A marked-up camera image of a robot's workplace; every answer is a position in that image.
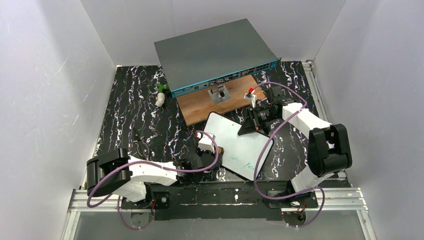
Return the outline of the yellow black whiteboard eraser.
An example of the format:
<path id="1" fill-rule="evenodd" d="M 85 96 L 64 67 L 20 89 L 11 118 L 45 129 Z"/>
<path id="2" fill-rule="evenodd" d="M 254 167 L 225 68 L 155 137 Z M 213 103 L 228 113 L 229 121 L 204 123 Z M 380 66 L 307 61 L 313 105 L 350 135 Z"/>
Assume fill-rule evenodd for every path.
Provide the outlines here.
<path id="1" fill-rule="evenodd" d="M 223 156 L 224 152 L 225 152 L 224 149 L 222 147 L 219 147 L 218 151 L 217 151 L 218 157 L 221 158 Z"/>

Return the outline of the small whiteboard black frame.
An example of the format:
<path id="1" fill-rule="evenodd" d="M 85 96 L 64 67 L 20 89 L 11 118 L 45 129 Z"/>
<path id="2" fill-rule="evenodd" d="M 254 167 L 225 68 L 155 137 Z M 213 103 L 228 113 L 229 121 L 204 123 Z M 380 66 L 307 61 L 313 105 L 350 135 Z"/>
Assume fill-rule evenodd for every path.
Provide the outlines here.
<path id="1" fill-rule="evenodd" d="M 203 131 L 214 135 L 217 145 L 223 148 L 224 153 L 221 165 L 239 177 L 253 181 L 264 165 L 274 141 L 272 140 L 265 149 L 257 171 L 254 173 L 258 157 L 269 137 L 259 132 L 239 136 L 238 131 L 241 126 L 241 124 L 225 116 L 211 112 Z"/>

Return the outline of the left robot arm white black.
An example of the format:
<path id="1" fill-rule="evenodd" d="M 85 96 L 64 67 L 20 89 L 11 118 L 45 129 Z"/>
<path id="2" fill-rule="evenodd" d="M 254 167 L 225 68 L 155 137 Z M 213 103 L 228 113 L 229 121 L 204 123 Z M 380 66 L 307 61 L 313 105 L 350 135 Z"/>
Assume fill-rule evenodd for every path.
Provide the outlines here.
<path id="1" fill-rule="evenodd" d="M 222 164 L 224 149 L 196 150 L 194 159 L 175 162 L 153 162 L 131 156 L 126 148 L 118 148 L 87 161 L 87 195 L 103 197 L 119 195 L 137 203 L 150 199 L 148 184 L 188 186 L 199 183 L 208 172 Z"/>

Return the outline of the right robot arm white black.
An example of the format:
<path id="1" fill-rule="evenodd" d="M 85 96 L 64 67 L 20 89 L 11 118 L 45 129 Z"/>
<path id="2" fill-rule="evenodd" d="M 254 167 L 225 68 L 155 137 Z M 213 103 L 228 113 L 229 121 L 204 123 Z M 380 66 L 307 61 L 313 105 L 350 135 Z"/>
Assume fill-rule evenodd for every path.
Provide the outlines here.
<path id="1" fill-rule="evenodd" d="M 298 129 L 308 140 L 307 166 L 287 183 L 283 193 L 269 197 L 270 200 L 285 200 L 311 192 L 327 178 L 352 166 L 348 131 L 343 124 L 331 124 L 319 118 L 281 87 L 267 89 L 265 105 L 258 105 L 254 92 L 254 88 L 250 88 L 243 96 L 251 106 L 238 136 L 264 132 L 272 139 L 277 131 L 271 130 L 271 123 L 282 120 Z"/>

